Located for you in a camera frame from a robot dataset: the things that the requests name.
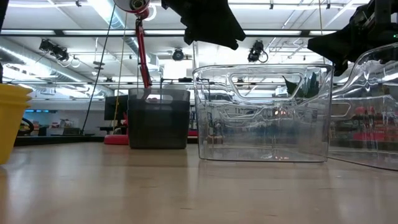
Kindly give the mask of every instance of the computer monitor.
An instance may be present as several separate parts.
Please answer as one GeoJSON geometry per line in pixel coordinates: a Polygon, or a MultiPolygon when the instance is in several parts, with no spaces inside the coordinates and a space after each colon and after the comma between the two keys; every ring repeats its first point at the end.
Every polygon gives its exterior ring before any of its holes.
{"type": "MultiPolygon", "coordinates": [[[[104,115],[105,121],[113,121],[114,113],[116,111],[116,99],[117,96],[110,96],[105,98],[105,115],[104,115]]],[[[116,120],[118,121],[118,124],[120,124],[120,120],[125,119],[124,114],[127,114],[128,101],[129,101],[128,95],[119,96],[119,101],[118,101],[119,106],[116,115],[116,120]]]]}

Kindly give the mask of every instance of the yellow plastic container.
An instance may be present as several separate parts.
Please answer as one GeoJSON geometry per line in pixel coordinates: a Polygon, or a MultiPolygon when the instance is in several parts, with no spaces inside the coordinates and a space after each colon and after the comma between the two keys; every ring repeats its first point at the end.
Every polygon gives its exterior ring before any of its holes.
{"type": "Polygon", "coordinates": [[[0,165],[7,163],[32,90],[0,84],[0,165]]]}

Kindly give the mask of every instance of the clear plastic bin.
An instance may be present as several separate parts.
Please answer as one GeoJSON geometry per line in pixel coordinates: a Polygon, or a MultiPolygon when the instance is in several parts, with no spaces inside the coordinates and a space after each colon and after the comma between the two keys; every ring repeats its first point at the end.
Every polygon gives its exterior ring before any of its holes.
{"type": "Polygon", "coordinates": [[[194,71],[199,152],[221,161],[324,162],[333,67],[212,66],[194,71]]]}
{"type": "Polygon", "coordinates": [[[398,170],[398,44],[366,52],[333,90],[330,157],[398,170]]]}

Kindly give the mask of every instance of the table surface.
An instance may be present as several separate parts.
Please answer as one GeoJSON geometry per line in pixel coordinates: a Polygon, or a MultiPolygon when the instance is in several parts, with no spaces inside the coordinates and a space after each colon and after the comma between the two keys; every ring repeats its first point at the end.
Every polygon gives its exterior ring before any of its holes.
{"type": "Polygon", "coordinates": [[[398,173],[340,161],[211,162],[101,143],[17,147],[1,224],[397,223],[398,173]]]}

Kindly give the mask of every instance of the pole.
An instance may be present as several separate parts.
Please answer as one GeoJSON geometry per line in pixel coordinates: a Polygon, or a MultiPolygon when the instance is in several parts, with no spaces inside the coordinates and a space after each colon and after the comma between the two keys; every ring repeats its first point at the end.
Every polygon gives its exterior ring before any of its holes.
{"type": "MultiPolygon", "coordinates": [[[[6,17],[6,11],[9,0],[0,0],[0,33],[2,29],[2,23],[4,22],[4,18],[6,17]]],[[[2,84],[2,65],[0,62],[0,84],[2,84]]]]}

